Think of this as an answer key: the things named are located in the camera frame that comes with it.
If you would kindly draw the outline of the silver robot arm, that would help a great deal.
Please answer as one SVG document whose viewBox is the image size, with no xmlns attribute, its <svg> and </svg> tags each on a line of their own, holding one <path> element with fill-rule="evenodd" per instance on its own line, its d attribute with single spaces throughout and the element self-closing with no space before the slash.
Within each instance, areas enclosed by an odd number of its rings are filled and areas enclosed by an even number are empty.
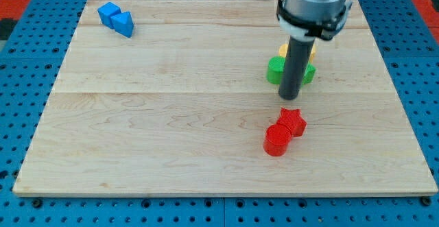
<svg viewBox="0 0 439 227">
<path fill-rule="evenodd" d="M 352 2 L 349 0 L 278 0 L 280 27 L 294 40 L 331 40 L 346 24 Z"/>
</svg>

